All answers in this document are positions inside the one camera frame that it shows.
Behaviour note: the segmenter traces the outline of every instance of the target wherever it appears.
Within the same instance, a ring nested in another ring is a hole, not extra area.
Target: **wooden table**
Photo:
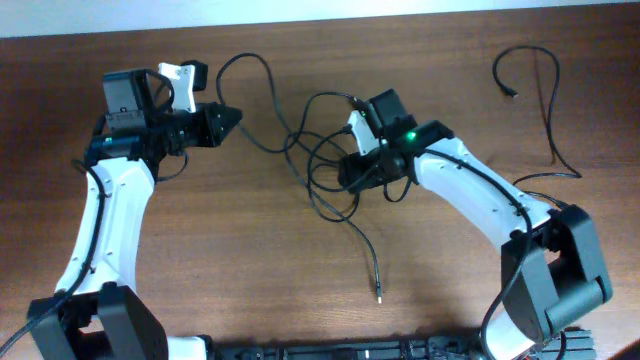
[[[640,337],[638,19],[640,6],[627,4],[0,40],[0,340],[24,323],[30,300],[52,293],[69,260],[86,191],[69,160],[82,156],[106,109],[103,73],[195,58],[210,65],[211,80],[231,56],[254,51],[273,67],[294,125],[315,92],[368,98],[393,87],[419,122],[441,120],[513,180],[561,170],[550,165],[532,53],[501,64],[516,100],[491,77],[498,52],[532,43],[561,62],[554,134],[585,177],[523,187],[579,204],[595,220],[615,295],[578,324],[594,331],[600,356],[616,353]],[[553,67],[537,59],[547,102]],[[225,74],[225,98],[275,147],[284,133],[265,79],[243,60]],[[214,100],[209,86],[201,101]],[[344,101],[320,100],[308,129],[329,134],[348,115]],[[155,189],[138,253],[138,294],[168,334],[220,342],[429,335],[478,326],[499,290],[495,249],[421,188],[400,204],[380,189],[362,196],[354,221],[378,252],[378,305],[365,245],[313,213],[282,156],[235,131],[191,157],[183,175]],[[303,154],[296,158],[302,164]],[[161,172],[179,165],[166,160]],[[10,357],[37,358],[32,339]]]

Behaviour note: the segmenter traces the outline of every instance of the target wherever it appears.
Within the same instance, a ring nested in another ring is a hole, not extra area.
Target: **black plastic housing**
[[[33,300],[27,318],[48,310],[57,298]],[[97,315],[103,331],[84,333]],[[128,286],[105,284],[99,292],[74,295],[59,311],[31,330],[45,359],[169,358],[160,322]]]
[[[407,114],[395,90],[389,89],[369,99],[365,119],[373,136],[393,142],[418,124]]]
[[[571,205],[553,213],[535,239],[503,303],[520,331],[539,343],[607,302],[613,289],[593,222],[584,210]],[[526,236],[516,233],[502,246],[503,286],[525,242]],[[547,264],[545,249],[560,251],[560,256]]]
[[[594,342],[587,330],[565,331],[567,342],[564,359],[595,360]],[[528,355],[531,360],[556,359],[560,340],[537,346]],[[478,338],[469,336],[433,336],[428,339],[388,339],[345,344],[316,344],[268,347],[213,347],[215,360],[482,360]]]
[[[153,107],[145,69],[104,74],[102,87],[109,113],[125,113]]]
[[[198,104],[195,113],[177,111],[153,118],[149,127],[94,134],[85,152],[85,164],[115,157],[142,159],[154,179],[167,155],[179,155],[189,147],[216,147],[242,119],[242,111],[217,103]]]
[[[180,64],[180,66],[193,65],[196,72],[193,78],[193,91],[204,91],[207,88],[207,76],[209,76],[209,65],[201,63],[198,60],[188,60]]]

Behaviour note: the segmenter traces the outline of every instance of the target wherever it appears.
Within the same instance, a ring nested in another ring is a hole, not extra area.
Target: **cable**
[[[345,127],[343,129],[341,129],[339,131],[336,131],[333,134],[325,137],[311,151],[311,154],[309,156],[309,161],[307,161],[307,178],[309,179],[309,181],[307,182],[307,191],[309,191],[309,194],[311,194],[311,184],[313,184],[313,185],[317,186],[318,188],[320,188],[321,190],[324,190],[324,191],[327,191],[327,192],[337,193],[337,192],[343,192],[343,191],[351,190],[351,189],[357,187],[358,185],[360,185],[360,183],[365,181],[374,171],[377,170],[378,165],[377,164],[373,164],[358,179],[356,179],[355,181],[351,182],[351,184],[349,184],[347,186],[344,186],[344,187],[341,187],[341,188],[338,188],[338,189],[328,188],[326,186],[318,184],[315,180],[313,180],[313,171],[312,171],[312,168],[311,168],[311,164],[313,162],[313,158],[315,157],[316,152],[318,152],[318,150],[322,147],[322,145],[324,145],[324,143],[329,141],[330,139],[332,139],[332,138],[334,138],[334,137],[336,137],[338,135],[348,134],[350,132],[350,130],[348,130],[348,129],[350,129],[350,127]]]
[[[527,193],[527,194],[529,194],[531,196],[537,196],[537,197],[549,200],[561,210],[569,207],[569,204],[567,204],[566,202],[564,202],[562,200],[558,200],[558,199],[556,199],[554,197],[551,197],[551,196],[549,196],[547,194],[543,194],[543,193],[539,193],[539,192],[535,192],[535,191],[525,191],[525,193]]]
[[[558,357],[556,360],[562,360],[567,352],[567,334],[564,331],[560,331],[560,351],[558,351]]]
[[[337,164],[338,161],[337,160],[330,160],[330,159],[324,158],[324,157],[322,157],[320,155],[317,155],[316,152],[319,149],[319,146],[316,146],[315,151],[310,150],[307,146],[305,146],[304,144],[302,144],[302,142],[300,142],[300,137],[302,135],[311,135],[311,136],[320,138],[322,144],[329,143],[334,148],[339,149],[345,155],[347,154],[344,149],[342,149],[339,145],[335,144],[331,140],[331,137],[323,138],[322,136],[320,136],[320,135],[318,135],[316,133],[312,133],[312,132],[309,132],[309,131],[304,131],[304,126],[306,124],[306,119],[307,119],[307,115],[309,113],[309,109],[311,107],[311,104],[313,103],[313,101],[316,98],[321,97],[321,96],[344,97],[344,98],[347,98],[347,99],[349,99],[351,101],[354,101],[354,102],[357,101],[357,98],[355,96],[347,94],[347,93],[335,92],[335,91],[320,92],[320,93],[317,93],[317,94],[311,96],[309,98],[309,100],[307,100],[307,103],[305,105],[304,112],[302,114],[302,119],[301,119],[301,122],[300,122],[300,126],[298,128],[298,131],[294,132],[294,131],[291,130],[291,128],[289,127],[289,125],[287,124],[287,122],[284,119],[284,115],[283,115],[282,109],[280,107],[280,102],[278,101],[278,98],[276,96],[275,82],[273,80],[273,75],[272,75],[272,72],[271,72],[271,68],[269,67],[269,64],[266,62],[266,60],[264,60],[264,58],[262,58],[258,54],[255,54],[255,53],[241,53],[241,54],[238,54],[238,55],[232,57],[231,59],[229,59],[229,61],[227,61],[222,66],[222,68],[220,68],[220,71],[218,72],[218,75],[216,76],[216,90],[218,92],[218,98],[220,100],[220,103],[223,106],[225,105],[225,101],[224,101],[224,97],[222,95],[222,75],[229,68],[229,66],[231,66],[234,62],[236,62],[239,59],[245,58],[245,57],[252,57],[252,58],[257,59],[258,61],[260,61],[262,66],[265,68],[265,70],[267,72],[267,78],[268,78],[268,83],[269,83],[269,89],[270,89],[270,92],[271,92],[273,108],[274,108],[274,111],[276,113],[276,117],[278,118],[278,121],[280,122],[282,127],[285,129],[287,135],[285,137],[283,147],[282,148],[278,148],[278,149],[273,149],[273,148],[269,148],[269,147],[263,145],[261,142],[259,142],[246,128],[244,128],[244,126],[242,126],[242,124],[238,124],[238,127],[239,127],[240,131],[242,132],[242,134],[253,145],[255,145],[260,150],[265,151],[265,152],[270,153],[270,154],[284,153],[285,160],[287,161],[287,165],[289,166],[291,171],[296,176],[296,179],[298,180],[298,182],[302,186],[310,187],[310,184],[313,181],[312,180],[312,176],[308,180],[305,180],[300,175],[300,172],[296,169],[296,167],[293,165],[293,162],[291,160],[291,157],[290,157],[290,154],[289,154],[289,150],[291,148],[293,148],[294,145],[299,145],[304,151],[309,153],[310,154],[309,160],[312,160],[313,158],[317,158],[318,160],[324,161],[324,162],[326,162],[328,164]],[[317,169],[317,167],[312,169],[312,170],[309,170],[308,173],[309,172],[313,173],[313,171],[315,171],[315,169]],[[381,288],[381,285],[380,285],[380,274],[379,274],[379,270],[378,270],[378,259],[377,259],[375,250],[373,248],[373,245],[371,244],[371,242],[367,238],[367,236],[353,222],[351,222],[349,220],[355,214],[355,212],[356,212],[356,210],[358,208],[358,204],[359,204],[359,201],[360,201],[360,195],[356,194],[354,196],[352,204],[351,204],[351,211],[347,215],[344,215],[341,211],[337,210],[335,207],[333,207],[331,204],[329,204],[326,200],[324,200],[313,189],[309,189],[308,191],[309,191],[309,198],[310,198],[311,206],[314,209],[314,211],[322,219],[327,220],[329,222],[334,222],[334,223],[346,222],[349,226],[351,226],[356,231],[356,233],[367,244],[367,246],[368,246],[368,248],[369,248],[369,250],[371,252],[371,257],[373,259],[374,276],[375,276],[375,282],[376,282],[376,295],[378,297],[378,302],[381,303],[382,302],[382,288]],[[316,200],[320,204],[322,204],[322,206],[324,206],[329,211],[334,213],[337,216],[337,218],[330,218],[330,217],[324,215],[322,213],[322,211],[320,210],[320,208],[318,207],[318,205],[316,204]]]
[[[404,185],[404,190],[402,190],[402,194],[400,195],[399,198],[394,200],[389,197],[389,193],[387,191],[387,184],[384,184],[384,186],[382,187],[382,194],[384,195],[384,198],[387,199],[388,202],[400,202],[404,200],[405,196],[407,196],[407,194],[409,193],[410,187],[411,187],[411,178],[408,178],[407,183]]]
[[[526,176],[523,176],[523,177],[521,177],[519,179],[516,179],[513,182],[513,185],[516,185],[517,183],[519,183],[521,181],[528,180],[528,179],[534,179],[534,178],[540,178],[540,177],[548,177],[548,176],[558,176],[558,177],[568,177],[568,178],[573,178],[573,179],[581,179],[582,178],[582,174],[580,172],[578,172],[578,170],[573,168],[571,165],[569,165],[569,163],[564,159],[562,154],[560,154],[560,151],[558,150],[558,147],[556,146],[556,143],[553,140],[553,130],[552,130],[552,127],[551,127],[551,120],[552,120],[552,115],[553,115],[553,107],[554,107],[555,102],[556,102],[556,95],[558,94],[558,87],[560,85],[560,63],[558,62],[558,58],[556,58],[556,56],[551,51],[549,51],[549,50],[547,50],[547,49],[545,49],[545,48],[543,48],[541,46],[517,45],[517,46],[509,47],[509,48],[505,49],[504,51],[502,51],[500,54],[498,54],[498,56],[496,56],[495,60],[493,60],[493,66],[492,66],[492,68],[493,68],[493,80],[495,80],[496,84],[498,85],[498,87],[500,87],[500,90],[502,90],[502,92],[505,95],[510,96],[512,98],[515,98],[515,97],[518,96],[518,93],[515,90],[513,90],[512,88],[506,86],[498,78],[498,63],[500,62],[500,60],[504,56],[506,56],[507,54],[511,53],[512,51],[523,50],[523,49],[541,51],[541,52],[549,55],[549,57],[551,57],[551,59],[553,60],[554,65],[555,65],[555,68],[556,68],[555,82],[554,82],[554,85],[553,85],[553,92],[551,93],[551,99],[549,100],[549,107],[547,109],[547,119],[545,121],[545,130],[547,132],[547,140],[549,142],[549,148],[551,149],[551,155],[552,156],[554,156],[554,155],[557,156],[558,160],[560,160],[562,165],[564,165],[564,167],[567,170],[569,170],[570,173],[545,172],[545,173],[526,175]]]
[[[91,175],[93,180],[96,182],[96,185],[98,186],[98,191],[99,191],[99,194],[98,194],[98,212],[96,214],[96,222],[95,222],[95,225],[93,227],[93,235],[91,237],[91,243],[89,244],[89,250],[87,251],[87,257],[86,257],[85,261],[82,263],[82,266],[80,268],[80,273],[78,274],[78,278],[76,279],[76,281],[73,282],[73,284],[69,287],[69,289],[67,289],[67,291],[65,291],[62,295],[60,295],[59,299],[56,301],[55,304],[53,304],[53,306],[51,306],[47,311],[43,312],[42,314],[40,314],[40,315],[34,317],[33,319],[31,319],[22,328],[20,328],[20,330],[16,331],[16,333],[13,334],[0,347],[0,357],[4,356],[9,351],[9,349],[16,342],[18,342],[18,340],[20,340],[21,337],[23,337],[25,334],[27,334],[29,331],[31,331],[34,327],[36,327],[39,323],[41,323],[42,320],[46,319],[51,314],[53,314],[54,312],[58,311],[69,299],[71,299],[71,296],[73,296],[73,293],[80,287],[80,285],[84,281],[85,276],[87,275],[87,273],[91,269],[91,262],[93,261],[93,255],[96,252],[96,246],[98,244],[98,237],[100,235],[100,225],[102,224],[102,215],[104,213],[104,203],[105,203],[106,194],[104,192],[104,186],[103,186],[102,182],[100,181],[100,178],[98,177],[98,175],[95,173],[95,171],[93,169],[91,169],[90,167],[85,166],[82,162],[80,162],[78,160],[74,160],[72,163],[73,163],[74,167],[75,166],[80,166],[86,172],[88,172],[89,175]]]
[[[293,134],[293,133],[289,134],[287,136],[287,138],[285,139],[285,147],[284,147],[285,149],[287,148],[287,146],[286,146],[287,142],[293,136],[295,136],[295,134]],[[298,182],[300,183],[300,185],[306,187],[307,186],[307,181],[300,175],[300,172],[295,167],[295,165],[293,165],[293,161],[291,160],[291,156],[289,155],[289,150],[288,149],[284,151],[284,155],[285,155],[285,160],[287,161],[287,165],[289,166],[289,168],[291,169],[291,171],[295,175],[295,177],[298,180]],[[369,240],[369,238],[367,238],[367,236],[362,232],[362,230],[360,230],[360,228],[358,228],[353,222],[351,222],[351,220],[349,220],[349,218],[351,216],[353,216],[353,214],[355,213],[357,205],[356,205],[356,207],[354,207],[353,211],[348,216],[344,216],[339,210],[337,210],[331,204],[329,204],[326,200],[324,200],[313,189],[311,190],[311,196],[312,196],[312,198],[311,198],[311,206],[316,211],[316,213],[318,213],[318,215],[320,215],[323,219],[328,220],[328,221],[345,222],[345,223],[347,223],[349,226],[351,226],[356,231],[356,233],[358,235],[360,235],[360,237],[362,237],[362,239],[364,240],[365,244],[367,244],[367,246],[369,247],[369,251],[371,252],[371,258],[373,259],[373,268],[374,268],[375,282],[376,282],[376,295],[378,297],[378,303],[382,303],[382,287],[380,285],[380,271],[378,270],[378,257],[376,256],[376,251],[373,248],[373,245],[371,244],[371,241]],[[355,199],[359,199],[359,197],[360,197],[360,195],[357,194]],[[324,207],[326,207],[331,212],[333,212],[338,217],[340,217],[340,220],[336,221],[334,219],[326,218],[321,213],[321,211],[318,208],[318,206],[316,205],[314,199],[318,200]]]
[[[161,182],[169,181],[169,180],[171,180],[173,178],[176,178],[178,175],[182,174],[184,169],[187,168],[187,165],[189,165],[189,154],[185,151],[184,152],[184,164],[182,164],[182,168],[180,168],[180,170],[177,173],[173,174],[173,175],[158,177],[158,180],[156,181],[156,183],[161,183]]]

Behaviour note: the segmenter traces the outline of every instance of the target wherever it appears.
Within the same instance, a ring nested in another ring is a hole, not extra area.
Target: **robotic arm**
[[[409,176],[453,205],[501,252],[503,287],[516,276],[506,290],[506,312],[486,329],[493,357],[512,359],[548,343],[611,298],[595,228],[582,209],[557,211],[532,198],[482,164],[438,121],[417,126],[393,90],[355,107],[348,123],[359,152],[341,160],[340,185],[358,193]],[[533,231],[528,248],[522,211]],[[560,251],[560,257],[547,264],[545,250]]]
[[[154,77],[161,85],[152,96]],[[182,155],[190,146],[219,146],[242,118],[234,108],[195,103],[193,91],[204,90],[206,78],[206,65],[197,61],[163,63],[159,73],[132,70],[104,76],[109,112],[99,121],[85,153],[84,166],[93,174],[87,174],[87,201],[76,246],[56,295],[34,300],[29,307],[29,319],[41,316],[82,280],[69,301],[31,330],[44,358],[224,357],[213,350],[207,336],[167,337],[135,293],[140,228],[161,179],[161,160]],[[163,88],[169,89],[169,99],[156,106]],[[359,152],[340,161],[340,184],[359,193],[409,176],[451,203],[501,252],[503,287],[516,273],[503,302],[506,311],[486,329],[488,351],[495,358],[511,359],[534,344],[549,342],[611,298],[598,239],[583,210],[574,205],[557,211],[518,190],[476,159],[441,123],[417,126],[393,90],[355,107],[349,124]],[[105,125],[108,134],[102,134]],[[526,246],[527,239],[533,239],[531,246]],[[90,271],[84,276],[83,263],[93,247]],[[547,264],[546,249],[560,251],[560,257]],[[104,330],[84,333],[81,329],[96,318]],[[400,348],[411,358],[411,345]],[[280,350],[269,356],[288,360],[286,350]],[[363,351],[369,359],[369,350]],[[257,357],[255,351],[252,354],[252,360],[267,357],[262,350]]]
[[[154,77],[161,85],[152,96]],[[95,177],[87,173],[87,200],[76,245],[56,295],[32,301],[28,318],[44,313],[73,289],[89,253],[90,270],[71,299],[31,330],[44,358],[207,359],[210,338],[167,337],[136,296],[135,283],[142,218],[161,179],[160,161],[166,155],[184,154],[187,147],[219,146],[242,118],[234,108],[195,103],[193,91],[204,90],[206,79],[207,66],[197,61],[181,66],[162,63],[159,73],[131,70],[103,77],[109,112],[99,120],[85,153],[84,166]],[[156,106],[164,88],[169,99]],[[108,134],[102,134],[105,125]],[[93,243],[95,229],[99,232]],[[95,319],[104,330],[84,333],[81,329]]]

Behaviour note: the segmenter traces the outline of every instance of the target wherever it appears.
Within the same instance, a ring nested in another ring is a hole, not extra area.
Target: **cable connector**
[[[378,295],[378,304],[382,304],[382,287],[379,281],[376,283],[376,295]]]
[[[500,90],[502,90],[502,92],[505,95],[510,96],[512,98],[517,98],[518,97],[518,92],[513,90],[512,88],[510,88],[508,86],[500,86]]]

